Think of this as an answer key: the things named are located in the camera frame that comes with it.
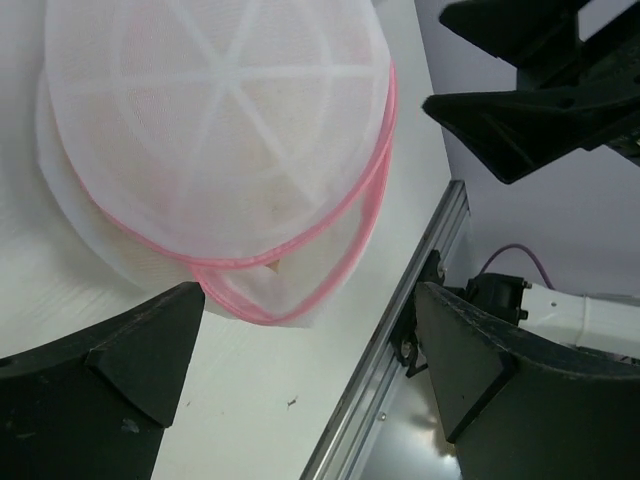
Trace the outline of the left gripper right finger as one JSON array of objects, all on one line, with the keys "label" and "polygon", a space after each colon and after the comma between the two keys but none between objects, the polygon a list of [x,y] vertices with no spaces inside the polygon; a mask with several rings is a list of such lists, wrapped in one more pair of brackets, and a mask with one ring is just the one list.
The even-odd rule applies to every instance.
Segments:
[{"label": "left gripper right finger", "polygon": [[418,336],[465,479],[636,479],[639,368],[548,341],[434,283]]}]

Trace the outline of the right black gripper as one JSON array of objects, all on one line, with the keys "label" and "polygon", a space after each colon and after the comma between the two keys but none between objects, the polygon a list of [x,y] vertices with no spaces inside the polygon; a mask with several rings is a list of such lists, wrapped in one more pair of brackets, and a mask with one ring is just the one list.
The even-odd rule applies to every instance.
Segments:
[{"label": "right black gripper", "polygon": [[602,145],[639,163],[639,4],[581,40],[585,5],[459,1],[439,16],[474,46],[520,65],[517,88],[527,91],[432,95],[423,103],[504,184]]}]

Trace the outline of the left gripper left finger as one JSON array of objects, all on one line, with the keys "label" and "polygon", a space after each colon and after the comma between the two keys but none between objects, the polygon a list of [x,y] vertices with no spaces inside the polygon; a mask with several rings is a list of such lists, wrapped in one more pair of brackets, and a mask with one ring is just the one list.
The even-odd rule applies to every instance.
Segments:
[{"label": "left gripper left finger", "polygon": [[1,361],[4,479],[148,479],[204,310],[185,282]]}]

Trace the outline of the white pink mesh laundry bag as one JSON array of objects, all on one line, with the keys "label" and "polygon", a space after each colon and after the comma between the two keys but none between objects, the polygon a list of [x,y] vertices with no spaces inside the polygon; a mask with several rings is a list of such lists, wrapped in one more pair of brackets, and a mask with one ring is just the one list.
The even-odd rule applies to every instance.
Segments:
[{"label": "white pink mesh laundry bag", "polygon": [[[38,164],[81,239],[145,290],[301,325],[379,215],[395,68],[369,1],[50,1]],[[265,264],[286,255],[283,274]]]}]

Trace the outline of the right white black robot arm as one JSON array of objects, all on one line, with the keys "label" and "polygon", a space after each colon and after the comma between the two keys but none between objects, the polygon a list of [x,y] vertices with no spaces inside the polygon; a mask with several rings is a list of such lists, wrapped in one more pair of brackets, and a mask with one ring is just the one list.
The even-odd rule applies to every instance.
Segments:
[{"label": "right white black robot arm", "polygon": [[[580,1],[458,1],[440,22],[513,66],[506,92],[434,94],[424,112],[502,183],[519,181],[575,150],[605,146],[639,159],[639,8],[587,39]],[[639,303],[560,292],[482,271],[468,302],[547,340],[639,358]]]}]

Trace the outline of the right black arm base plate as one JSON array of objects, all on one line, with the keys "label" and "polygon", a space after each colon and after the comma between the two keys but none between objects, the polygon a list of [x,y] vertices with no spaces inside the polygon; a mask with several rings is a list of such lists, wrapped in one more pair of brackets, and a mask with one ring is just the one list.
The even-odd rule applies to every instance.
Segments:
[{"label": "right black arm base plate", "polygon": [[406,368],[405,376],[412,378],[428,368],[426,361],[419,362],[421,342],[417,335],[415,291],[419,283],[444,284],[445,273],[441,269],[441,254],[432,249],[425,259],[416,280],[411,285],[408,297],[402,307],[396,324],[389,337],[395,358]]}]

